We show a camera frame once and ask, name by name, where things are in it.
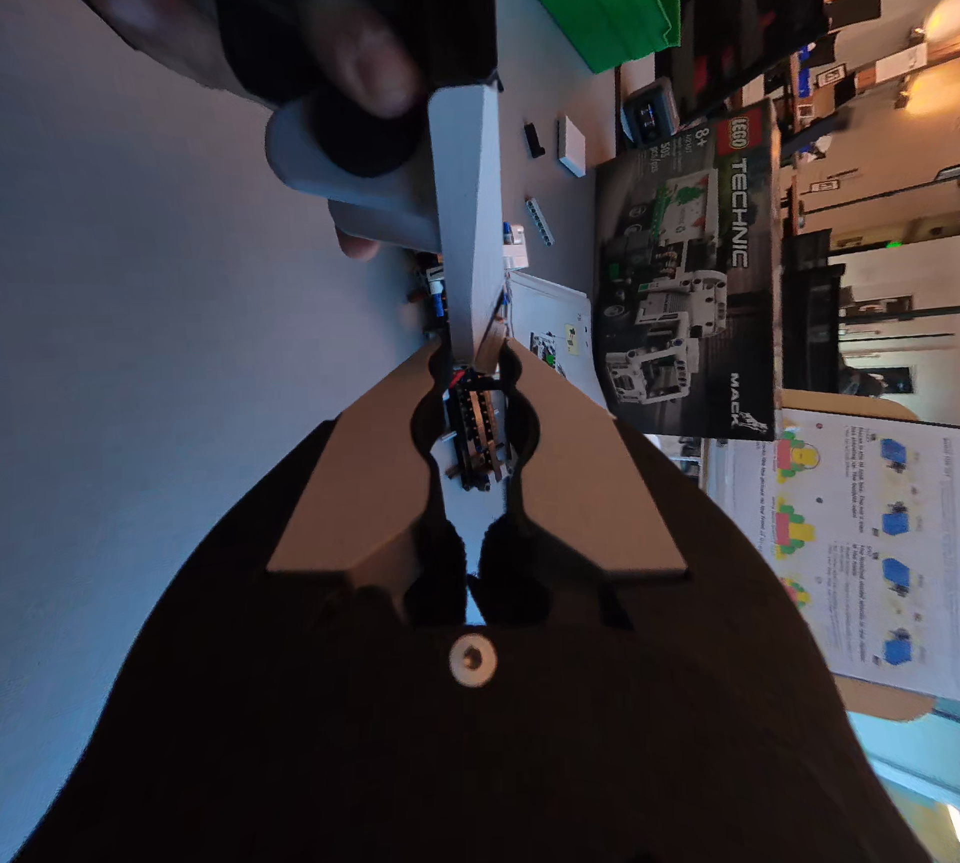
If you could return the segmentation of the open lego instruction booklet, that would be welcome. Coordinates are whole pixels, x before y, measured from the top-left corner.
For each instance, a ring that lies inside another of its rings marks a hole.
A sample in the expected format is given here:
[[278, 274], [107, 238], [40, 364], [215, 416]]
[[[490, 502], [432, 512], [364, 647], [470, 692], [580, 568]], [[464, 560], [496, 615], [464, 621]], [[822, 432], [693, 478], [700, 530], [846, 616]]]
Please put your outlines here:
[[594, 365], [589, 297], [520, 269], [507, 272], [506, 290], [511, 336], [606, 409]]

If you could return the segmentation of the person's left hand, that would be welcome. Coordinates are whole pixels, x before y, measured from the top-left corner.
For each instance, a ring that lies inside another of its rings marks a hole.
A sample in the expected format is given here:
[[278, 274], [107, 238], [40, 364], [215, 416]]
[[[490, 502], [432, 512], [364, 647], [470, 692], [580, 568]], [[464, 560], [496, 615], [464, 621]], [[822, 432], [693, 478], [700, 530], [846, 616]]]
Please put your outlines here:
[[[133, 50], [207, 89], [267, 106], [235, 77], [214, 21], [190, 0], [81, 0]], [[319, 70], [373, 116], [420, 104], [426, 79], [387, 21], [365, 0], [297, 0], [300, 32]]]

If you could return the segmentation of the black lego frame assembly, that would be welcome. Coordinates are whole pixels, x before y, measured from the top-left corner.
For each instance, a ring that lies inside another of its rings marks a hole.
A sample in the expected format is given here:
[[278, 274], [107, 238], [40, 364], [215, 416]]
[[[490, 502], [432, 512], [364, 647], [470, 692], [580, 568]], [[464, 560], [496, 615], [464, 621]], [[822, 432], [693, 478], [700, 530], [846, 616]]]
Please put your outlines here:
[[446, 391], [443, 407], [448, 425], [441, 440], [451, 443], [453, 461], [444, 475], [459, 481], [465, 491], [488, 494], [514, 470], [515, 453], [506, 436], [506, 403], [501, 395], [497, 374], [466, 368], [454, 371]]

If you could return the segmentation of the small grey display device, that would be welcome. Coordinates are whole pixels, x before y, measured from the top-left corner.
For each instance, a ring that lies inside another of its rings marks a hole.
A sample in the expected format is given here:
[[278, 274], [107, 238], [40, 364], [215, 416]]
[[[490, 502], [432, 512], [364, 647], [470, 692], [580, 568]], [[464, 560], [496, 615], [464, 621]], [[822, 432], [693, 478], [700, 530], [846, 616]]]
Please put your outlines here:
[[675, 137], [681, 120], [670, 77], [658, 77], [636, 90], [620, 107], [623, 134], [632, 147], [648, 150]]

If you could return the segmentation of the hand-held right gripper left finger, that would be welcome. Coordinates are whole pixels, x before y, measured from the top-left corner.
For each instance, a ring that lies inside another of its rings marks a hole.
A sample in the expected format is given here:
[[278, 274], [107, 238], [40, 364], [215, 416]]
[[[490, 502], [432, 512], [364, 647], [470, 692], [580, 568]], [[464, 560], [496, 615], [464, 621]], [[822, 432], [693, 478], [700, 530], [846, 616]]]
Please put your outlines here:
[[429, 497], [429, 466], [412, 435], [434, 384], [426, 342], [336, 419], [267, 563], [272, 574], [317, 574], [352, 590], [403, 597], [420, 566], [414, 528]]

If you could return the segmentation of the lego truck set box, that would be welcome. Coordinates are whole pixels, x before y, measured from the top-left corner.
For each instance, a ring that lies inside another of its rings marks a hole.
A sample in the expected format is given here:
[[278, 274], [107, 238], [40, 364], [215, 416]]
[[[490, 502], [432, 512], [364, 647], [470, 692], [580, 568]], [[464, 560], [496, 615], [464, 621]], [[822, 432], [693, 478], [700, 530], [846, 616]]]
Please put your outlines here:
[[762, 100], [598, 170], [594, 366], [607, 408], [636, 430], [776, 437], [780, 161]]

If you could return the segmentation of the white lego tile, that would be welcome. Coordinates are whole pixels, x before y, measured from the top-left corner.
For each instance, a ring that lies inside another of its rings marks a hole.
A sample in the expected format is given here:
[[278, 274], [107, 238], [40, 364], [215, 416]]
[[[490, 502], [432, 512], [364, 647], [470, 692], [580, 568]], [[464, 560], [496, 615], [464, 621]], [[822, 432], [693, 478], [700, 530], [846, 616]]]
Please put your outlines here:
[[582, 131], [563, 114], [557, 122], [557, 160], [570, 174], [578, 179], [587, 175], [586, 138]]

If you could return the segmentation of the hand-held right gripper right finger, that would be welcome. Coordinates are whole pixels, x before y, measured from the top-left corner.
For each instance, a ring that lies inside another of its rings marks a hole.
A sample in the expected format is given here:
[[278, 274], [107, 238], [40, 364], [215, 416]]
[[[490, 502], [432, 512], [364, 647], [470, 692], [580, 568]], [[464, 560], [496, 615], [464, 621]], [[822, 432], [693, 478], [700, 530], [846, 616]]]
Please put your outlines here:
[[609, 411], [519, 342], [499, 359], [516, 465], [510, 511], [606, 578], [680, 578], [688, 564]]

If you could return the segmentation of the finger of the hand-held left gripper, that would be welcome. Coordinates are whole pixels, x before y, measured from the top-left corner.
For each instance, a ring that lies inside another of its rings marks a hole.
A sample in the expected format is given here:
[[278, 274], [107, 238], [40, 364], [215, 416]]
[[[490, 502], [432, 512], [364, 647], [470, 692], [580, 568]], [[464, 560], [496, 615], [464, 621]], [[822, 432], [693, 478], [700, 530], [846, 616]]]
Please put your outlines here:
[[427, 107], [453, 358], [474, 363], [503, 292], [498, 89], [438, 89]]
[[477, 370], [496, 370], [500, 353], [509, 336], [509, 300], [500, 296], [486, 332], [477, 348]]

